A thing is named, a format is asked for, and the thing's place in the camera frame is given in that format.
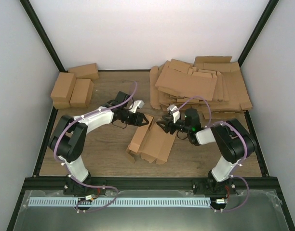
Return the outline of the brown cardboard box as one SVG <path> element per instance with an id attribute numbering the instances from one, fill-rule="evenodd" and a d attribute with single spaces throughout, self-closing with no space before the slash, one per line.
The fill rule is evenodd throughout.
<path id="1" fill-rule="evenodd" d="M 167 162 L 177 133 L 165 133 L 153 116 L 146 114 L 148 125 L 138 127 L 126 149 L 126 157 L 134 163 L 141 158 L 162 165 Z"/>

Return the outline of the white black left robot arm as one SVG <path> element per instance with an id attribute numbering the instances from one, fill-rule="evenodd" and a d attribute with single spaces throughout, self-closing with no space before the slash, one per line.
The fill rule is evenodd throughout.
<path id="1" fill-rule="evenodd" d="M 148 125 L 147 117 L 138 111 L 144 104 L 143 100 L 133 100 L 132 94 L 120 91 L 115 99 L 94 111 L 79 116 L 63 115 L 60 118 L 48 147 L 54 152 L 54 158 L 66 167 L 68 177 L 75 181 L 74 187 L 80 194 L 87 194 L 92 188 L 88 180 L 90 172 L 81 157 L 87 134 L 117 120 L 136 127 Z"/>

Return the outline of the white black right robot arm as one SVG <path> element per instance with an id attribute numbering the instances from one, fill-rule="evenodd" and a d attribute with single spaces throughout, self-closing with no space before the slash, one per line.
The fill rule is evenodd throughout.
<path id="1" fill-rule="evenodd" d="M 253 136 L 235 118 L 203 128 L 198 111 L 194 108 L 185 111 L 184 119 L 175 108 L 170 107 L 167 111 L 168 114 L 156 122 L 165 133 L 185 133 L 188 141 L 195 146 L 217 144 L 221 157 L 208 173 L 207 189 L 211 193 L 218 194 L 224 190 L 236 166 L 241 166 L 257 149 Z"/>

